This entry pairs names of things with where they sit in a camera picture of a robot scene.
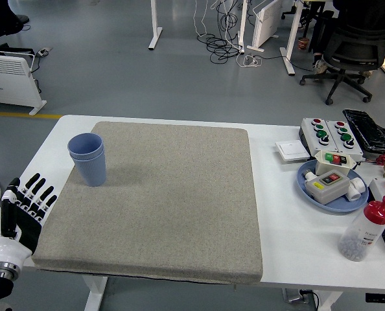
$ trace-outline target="gray felt mat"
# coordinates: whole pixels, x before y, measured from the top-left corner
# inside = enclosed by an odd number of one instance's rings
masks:
[[[32,259],[43,270],[250,284],[263,273],[245,130],[100,122],[107,180],[74,168]]]

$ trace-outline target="black device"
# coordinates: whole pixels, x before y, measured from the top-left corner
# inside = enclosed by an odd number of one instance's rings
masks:
[[[376,160],[378,156],[385,154],[385,128],[377,125],[365,111],[345,109],[342,113],[366,159]]]

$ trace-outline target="robotic hand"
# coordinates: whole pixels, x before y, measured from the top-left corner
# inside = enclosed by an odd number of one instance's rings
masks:
[[[13,282],[19,277],[25,260],[35,252],[41,233],[41,223],[57,199],[57,196],[53,195],[44,203],[54,190],[54,187],[50,186],[34,200],[45,183],[44,178],[40,180],[39,178],[40,174],[35,174],[21,190],[18,190],[19,178],[14,178],[2,197],[0,299],[11,294]]]

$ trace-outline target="gray floor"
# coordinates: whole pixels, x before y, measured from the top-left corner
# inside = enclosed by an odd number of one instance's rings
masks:
[[[284,9],[292,5],[284,1]],[[263,60],[258,68],[240,68],[235,58],[212,64],[205,45],[196,40],[194,1],[158,1],[159,26],[164,28],[154,51],[150,2],[135,0],[11,0],[17,14],[30,17],[30,30],[1,38],[11,46],[52,47],[33,75],[40,81],[47,105],[40,114],[79,114],[149,119],[300,125],[303,117],[343,120],[345,108],[368,112],[385,127],[385,74],[373,73],[364,86],[370,103],[346,86],[324,100],[331,82],[299,80],[306,71],[288,76],[280,58]],[[199,1],[197,25],[205,1]],[[277,39],[265,44],[264,57],[279,56],[292,17],[281,21]],[[216,12],[208,10],[207,30],[217,34]],[[253,33],[247,26],[245,44]],[[295,49],[292,62],[310,68],[312,55]],[[29,108],[0,104],[1,112],[28,113]],[[0,117],[0,181],[3,188],[20,176],[55,119]],[[5,301],[16,310],[82,310],[88,290],[79,275],[34,271],[16,281]],[[289,306],[281,290],[238,286],[112,278],[101,310],[312,310]],[[367,304],[364,294],[344,293],[333,311],[385,310]]]

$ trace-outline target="red bottle cap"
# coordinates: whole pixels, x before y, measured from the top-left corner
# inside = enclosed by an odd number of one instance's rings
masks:
[[[377,225],[385,225],[385,203],[371,201],[364,209],[364,215],[370,222]]]

